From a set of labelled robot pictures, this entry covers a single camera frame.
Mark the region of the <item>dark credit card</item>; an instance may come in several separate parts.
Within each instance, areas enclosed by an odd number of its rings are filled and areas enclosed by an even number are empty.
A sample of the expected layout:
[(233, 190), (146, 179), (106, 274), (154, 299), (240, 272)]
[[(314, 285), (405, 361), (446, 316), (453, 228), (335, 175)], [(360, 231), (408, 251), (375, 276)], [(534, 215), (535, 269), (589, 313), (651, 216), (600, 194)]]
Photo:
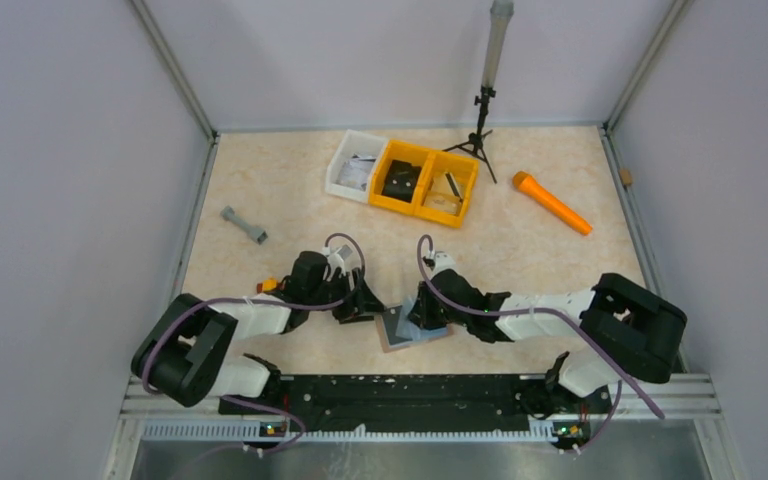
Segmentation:
[(414, 342), (414, 339), (407, 333), (402, 336), (398, 333), (402, 313), (401, 306), (394, 306), (381, 314), (380, 335), (382, 348), (385, 351), (392, 351), (400, 348), (406, 348)]

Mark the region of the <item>brown leather card holder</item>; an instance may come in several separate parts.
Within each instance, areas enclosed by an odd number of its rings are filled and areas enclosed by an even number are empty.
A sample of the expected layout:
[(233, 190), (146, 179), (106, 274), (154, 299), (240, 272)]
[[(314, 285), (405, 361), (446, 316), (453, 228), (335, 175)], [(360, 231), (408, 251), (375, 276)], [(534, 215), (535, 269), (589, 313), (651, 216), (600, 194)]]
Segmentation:
[[(449, 327), (449, 326), (442, 327), (442, 328), (436, 328), (434, 330), (421, 330), (418, 327), (416, 327), (415, 325), (413, 325), (408, 320), (408, 313), (412, 309), (414, 303), (415, 303), (415, 299), (413, 297), (406, 296), (403, 299), (403, 302), (401, 304), (390, 306), (390, 307), (394, 307), (394, 306), (401, 306), (402, 307), (402, 313), (401, 313), (401, 319), (400, 319), (400, 324), (399, 324), (399, 328), (398, 328), (398, 333), (400, 335), (402, 335), (402, 336), (405, 336), (407, 333), (409, 333), (410, 336), (414, 339), (414, 342), (411, 343), (410, 345), (408, 345), (406, 348), (400, 348), (400, 349), (396, 349), (396, 350), (392, 350), (392, 351), (385, 351), (382, 348), (382, 350), (385, 353), (390, 353), (390, 352), (394, 352), (394, 351), (398, 351), (398, 350), (403, 350), (403, 349), (419, 346), (419, 345), (422, 345), (422, 344), (426, 344), (426, 343), (429, 343), (429, 342), (441, 340), (443, 338), (449, 337), (449, 336), (454, 334), (452, 328)], [(379, 340), (380, 340), (380, 344), (381, 344), (381, 347), (382, 347), (382, 340), (381, 340), (381, 335), (380, 335), (380, 318), (381, 318), (381, 314), (376, 319), (376, 328), (377, 328), (377, 332), (379, 334)]]

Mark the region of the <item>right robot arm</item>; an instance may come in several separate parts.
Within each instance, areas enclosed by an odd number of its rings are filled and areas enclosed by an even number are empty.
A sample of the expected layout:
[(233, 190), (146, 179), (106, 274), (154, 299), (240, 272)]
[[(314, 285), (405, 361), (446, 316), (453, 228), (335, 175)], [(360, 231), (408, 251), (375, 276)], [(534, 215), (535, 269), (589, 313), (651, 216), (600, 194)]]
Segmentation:
[(452, 268), (420, 283), (410, 322), (454, 324), (486, 343), (571, 337), (582, 349), (560, 356), (550, 381), (585, 397), (614, 382), (634, 391), (670, 380), (688, 317), (679, 307), (618, 273), (584, 290), (552, 295), (482, 292)]

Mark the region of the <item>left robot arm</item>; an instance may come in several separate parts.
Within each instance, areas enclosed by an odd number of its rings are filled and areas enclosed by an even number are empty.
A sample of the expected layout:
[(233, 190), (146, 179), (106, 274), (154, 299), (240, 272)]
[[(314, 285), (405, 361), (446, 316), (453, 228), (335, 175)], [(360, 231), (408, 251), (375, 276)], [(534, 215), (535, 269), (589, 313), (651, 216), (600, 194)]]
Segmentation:
[(250, 354), (227, 366), (233, 342), (290, 333), (314, 311), (328, 311), (340, 324), (370, 321), (386, 311), (365, 282), (364, 266), (349, 266), (351, 254), (347, 246), (303, 251), (287, 276), (264, 283), (249, 298), (178, 295), (133, 355), (132, 374), (148, 393), (183, 407), (207, 396), (259, 397), (277, 369)]

